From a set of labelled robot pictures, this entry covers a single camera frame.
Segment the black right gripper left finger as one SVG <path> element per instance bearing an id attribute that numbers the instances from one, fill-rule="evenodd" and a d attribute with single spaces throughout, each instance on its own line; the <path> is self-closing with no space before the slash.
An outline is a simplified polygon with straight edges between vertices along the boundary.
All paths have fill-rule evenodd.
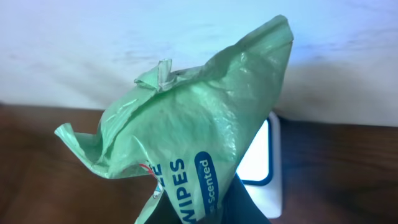
<path id="1" fill-rule="evenodd" d="M 145 224 L 182 224 L 165 192 Z"/>

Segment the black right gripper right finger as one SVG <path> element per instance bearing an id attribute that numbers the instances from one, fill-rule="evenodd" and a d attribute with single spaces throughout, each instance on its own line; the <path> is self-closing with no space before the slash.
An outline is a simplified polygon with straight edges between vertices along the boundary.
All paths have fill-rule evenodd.
<path id="1" fill-rule="evenodd" d="M 237 174 L 223 199 L 221 224 L 271 224 L 254 204 Z"/>

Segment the teal wet wipes pack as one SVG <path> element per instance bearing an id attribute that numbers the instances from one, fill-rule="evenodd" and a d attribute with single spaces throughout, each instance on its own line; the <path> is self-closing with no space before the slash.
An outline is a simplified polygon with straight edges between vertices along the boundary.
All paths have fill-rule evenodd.
<path id="1" fill-rule="evenodd" d="M 221 223 L 238 165 L 280 95 L 293 39 L 279 15 L 202 66 L 172 71 L 162 60 L 103 113 L 96 134 L 68 123 L 55 134 L 100 177 L 157 179 L 138 223 L 164 192 L 182 223 Z"/>

